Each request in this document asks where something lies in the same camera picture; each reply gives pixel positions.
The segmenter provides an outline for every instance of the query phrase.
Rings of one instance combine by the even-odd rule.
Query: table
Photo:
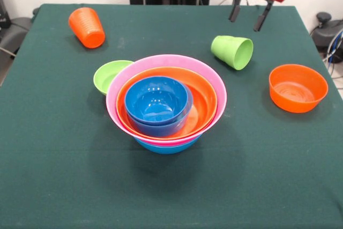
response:
[[[106,31],[85,49],[68,28],[84,5],[42,5],[0,88],[1,228],[342,228],[343,102],[294,7],[89,5]],[[234,71],[210,52],[216,35],[251,38]],[[190,149],[149,152],[107,114],[93,74],[111,60],[174,53],[223,78],[226,111]],[[269,97],[277,65],[300,63],[328,81],[307,114]]]

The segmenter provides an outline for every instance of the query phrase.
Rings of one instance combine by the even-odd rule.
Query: plastic bowl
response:
[[[139,128],[135,130],[135,125],[128,118],[124,108],[123,99],[130,85],[134,84],[137,80],[150,76],[173,77],[185,84],[193,95],[193,107],[187,117],[186,125],[176,134],[165,138],[156,138],[141,134]],[[195,134],[210,123],[217,109],[217,95],[208,80],[196,72],[179,67],[158,67],[143,71],[127,81],[118,94],[116,109],[123,125],[136,135],[157,140],[180,139]]]
[[[117,60],[100,66],[94,74],[93,83],[95,87],[104,95],[111,84],[113,78],[125,67],[132,64],[132,61]]]
[[[189,142],[186,142],[182,145],[179,145],[179,146],[172,146],[172,147],[168,147],[168,146],[155,146],[155,145],[151,145],[149,143],[146,143],[146,142],[143,142],[141,141],[140,139],[137,139],[135,138],[135,140],[141,145],[143,146],[144,148],[152,151],[152,152],[155,152],[155,153],[158,153],[158,154],[175,154],[175,153],[179,153],[181,151],[184,151],[185,149],[188,149],[190,146],[192,146],[197,140],[198,138],[200,138],[200,136],[198,136],[197,138],[189,141]]]
[[[197,72],[198,74],[202,75],[205,79],[207,79],[211,85],[213,86],[215,93],[217,95],[217,111],[215,112],[215,116],[211,123],[204,129],[198,131],[195,134],[190,136],[181,138],[181,139],[173,139],[173,140],[155,140],[149,139],[142,136],[137,136],[134,133],[130,132],[125,126],[120,122],[119,117],[116,111],[116,99],[121,87],[128,81],[130,78],[135,76],[136,74],[145,71],[150,68],[156,67],[181,67],[192,70]],[[183,143],[189,142],[192,139],[197,138],[202,133],[206,132],[207,130],[211,129],[221,118],[223,112],[225,111],[227,101],[227,94],[224,82],[220,78],[220,76],[207,64],[194,59],[192,57],[181,56],[181,55],[173,55],[173,54],[165,54],[165,55],[156,55],[143,58],[141,60],[135,61],[132,65],[123,69],[112,81],[109,89],[108,94],[106,96],[106,106],[108,113],[114,123],[122,129],[127,134],[138,138],[139,140],[149,143],[152,145],[160,145],[160,146],[177,146]]]
[[[192,93],[188,88],[186,88],[186,90],[187,90],[187,95],[188,95],[188,101],[187,101],[187,105],[184,109],[184,111],[185,111],[184,116],[182,116],[182,117],[179,116],[179,119],[177,119],[176,121],[174,121],[170,124],[149,125],[149,124],[140,123],[139,121],[132,119],[128,115],[130,125],[132,125],[133,128],[136,128],[138,131],[140,131],[143,135],[147,135],[147,136],[165,137],[165,136],[177,133],[185,125],[185,123],[187,121],[188,114],[189,114],[191,107],[192,107],[192,104],[193,104]]]
[[[186,115],[189,100],[182,83],[170,77],[152,76],[136,81],[128,89],[125,109],[142,124],[165,125]]]
[[[305,113],[315,108],[328,92],[317,71],[299,64],[284,64],[269,75],[270,97],[283,110]]]

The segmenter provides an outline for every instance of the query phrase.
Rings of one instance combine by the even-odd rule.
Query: stacked bowls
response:
[[[163,137],[180,131],[192,105],[191,91],[179,81],[165,76],[139,80],[125,95],[125,111],[130,124],[147,136]]]
[[[138,98],[137,89],[133,89],[140,82],[143,82],[142,86],[147,85],[149,80],[160,82],[161,78],[168,78],[183,85],[187,92],[187,101],[177,109],[178,112],[174,112],[167,119],[154,121],[147,119],[147,116],[141,119],[144,114],[132,112],[132,107],[135,106],[132,103],[136,103],[135,99]],[[127,96],[133,96],[131,107],[128,106],[130,100],[126,99]],[[205,131],[218,122],[225,110],[226,101],[227,93],[220,76],[205,63],[181,55],[150,56],[130,64],[113,79],[106,96],[108,113],[115,124],[133,136],[140,145],[160,154],[178,153],[194,144]],[[143,109],[139,105],[135,107],[137,106],[138,110]],[[156,133],[156,126],[165,129],[171,124],[176,127],[174,131]]]

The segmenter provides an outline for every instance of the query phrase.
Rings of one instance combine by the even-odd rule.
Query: green bowl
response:
[[[128,65],[132,64],[132,61],[117,60],[106,63],[99,67],[94,74],[93,82],[95,87],[104,95],[107,94],[107,90],[112,80],[116,75]]]

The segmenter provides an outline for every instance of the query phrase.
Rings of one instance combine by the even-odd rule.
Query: light blue bowl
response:
[[[125,109],[134,120],[165,125],[184,117],[188,102],[185,86],[169,77],[147,77],[134,83],[125,95]]]
[[[183,117],[179,117],[175,122],[166,124],[166,125],[148,125],[140,123],[136,120],[134,120],[130,115],[128,115],[128,118],[133,125],[133,127],[141,132],[144,135],[152,136],[152,137],[166,137],[172,134],[177,133],[179,130],[183,128],[187,121],[187,117],[189,115],[189,112],[191,111],[192,105],[193,105],[193,95],[192,92],[186,87],[187,93],[188,93],[188,102],[184,109],[186,115]]]
[[[175,153],[179,153],[181,151],[184,151],[185,149],[188,149],[190,146],[192,146],[197,140],[198,138],[200,138],[201,135],[199,135],[197,138],[195,138],[194,140],[184,143],[182,145],[179,146],[173,146],[173,147],[160,147],[160,146],[155,146],[155,145],[151,145],[149,143],[146,142],[142,142],[140,139],[134,138],[141,146],[143,146],[144,148],[158,153],[158,154],[175,154]]]

